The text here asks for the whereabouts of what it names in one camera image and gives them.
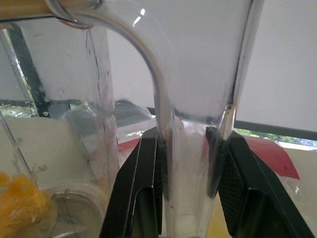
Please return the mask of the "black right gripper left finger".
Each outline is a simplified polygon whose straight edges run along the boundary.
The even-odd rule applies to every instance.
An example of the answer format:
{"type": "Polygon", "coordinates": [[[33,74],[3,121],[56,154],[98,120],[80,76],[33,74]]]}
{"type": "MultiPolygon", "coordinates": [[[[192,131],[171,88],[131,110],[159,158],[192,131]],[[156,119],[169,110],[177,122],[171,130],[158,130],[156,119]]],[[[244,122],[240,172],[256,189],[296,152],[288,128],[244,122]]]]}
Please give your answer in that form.
{"type": "Polygon", "coordinates": [[[158,238],[162,234],[170,141],[170,130],[154,127],[143,133],[117,173],[101,238],[158,238]]]}

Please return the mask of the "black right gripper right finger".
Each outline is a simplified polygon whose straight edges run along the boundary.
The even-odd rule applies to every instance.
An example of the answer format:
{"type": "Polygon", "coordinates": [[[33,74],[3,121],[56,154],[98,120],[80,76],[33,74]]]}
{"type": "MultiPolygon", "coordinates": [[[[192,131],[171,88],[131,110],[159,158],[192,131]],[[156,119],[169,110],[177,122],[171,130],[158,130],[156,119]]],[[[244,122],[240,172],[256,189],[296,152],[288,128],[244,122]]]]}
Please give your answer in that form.
{"type": "Polygon", "coordinates": [[[232,238],[309,238],[311,230],[296,208],[281,178],[298,179],[286,151],[271,140],[233,132],[224,148],[216,147],[216,131],[206,129],[215,182],[227,231],[232,238]]]}

